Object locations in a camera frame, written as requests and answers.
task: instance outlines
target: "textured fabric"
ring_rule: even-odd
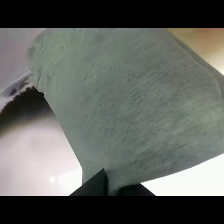
[[[84,182],[104,168],[114,194],[224,152],[223,77],[163,29],[49,29],[29,58]]]

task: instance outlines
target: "hair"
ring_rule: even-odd
[[[18,122],[28,122],[38,116],[53,114],[44,94],[35,87],[28,87],[24,92],[2,109],[0,113],[0,133]]]

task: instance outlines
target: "gray cloth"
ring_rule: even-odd
[[[29,50],[87,181],[109,191],[224,152],[223,77],[163,29],[49,29]]]

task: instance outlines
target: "gray garment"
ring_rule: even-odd
[[[114,194],[224,152],[223,77],[163,29],[50,29],[29,59],[84,182],[104,168]]]

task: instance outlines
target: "black object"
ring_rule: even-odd
[[[101,170],[70,196],[108,196],[108,178]],[[121,188],[116,196],[155,196],[141,184]]]

